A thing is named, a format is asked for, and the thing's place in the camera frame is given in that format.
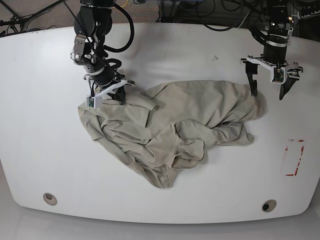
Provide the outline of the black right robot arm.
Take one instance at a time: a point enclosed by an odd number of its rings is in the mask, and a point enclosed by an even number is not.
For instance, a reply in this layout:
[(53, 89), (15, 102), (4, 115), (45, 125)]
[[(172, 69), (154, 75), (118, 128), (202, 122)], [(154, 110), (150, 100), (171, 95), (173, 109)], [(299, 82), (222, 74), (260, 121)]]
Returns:
[[(118, 72), (122, 62), (110, 58), (109, 53), (122, 53), (133, 43), (135, 36), (134, 22), (130, 15), (113, 0), (82, 0), (77, 15), (74, 16), (74, 47), (70, 54), (73, 62), (84, 67), (90, 93), (86, 97), (86, 106), (100, 108), (105, 96), (115, 101), (126, 98), (125, 86), (133, 86), (134, 81), (126, 79)], [(112, 8), (119, 10), (128, 20), (129, 39), (121, 48), (105, 45), (106, 35), (111, 31)]]

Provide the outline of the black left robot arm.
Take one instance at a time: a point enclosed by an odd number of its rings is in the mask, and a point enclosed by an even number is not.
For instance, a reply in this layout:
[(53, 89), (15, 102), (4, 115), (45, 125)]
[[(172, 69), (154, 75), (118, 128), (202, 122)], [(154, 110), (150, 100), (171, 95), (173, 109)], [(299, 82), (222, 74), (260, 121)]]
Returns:
[(253, 38), (263, 45), (263, 54), (251, 55), (240, 61), (245, 64), (251, 95), (258, 95), (258, 83), (253, 79), (258, 74), (258, 66), (269, 71), (270, 82), (280, 85), (279, 99), (290, 91), (295, 82), (300, 80), (303, 67), (298, 62), (289, 64), (286, 61), (289, 39), (294, 30), (294, 20), (288, 12), (287, 0), (268, 0), (260, 13), (266, 34), (256, 26), (249, 31)]

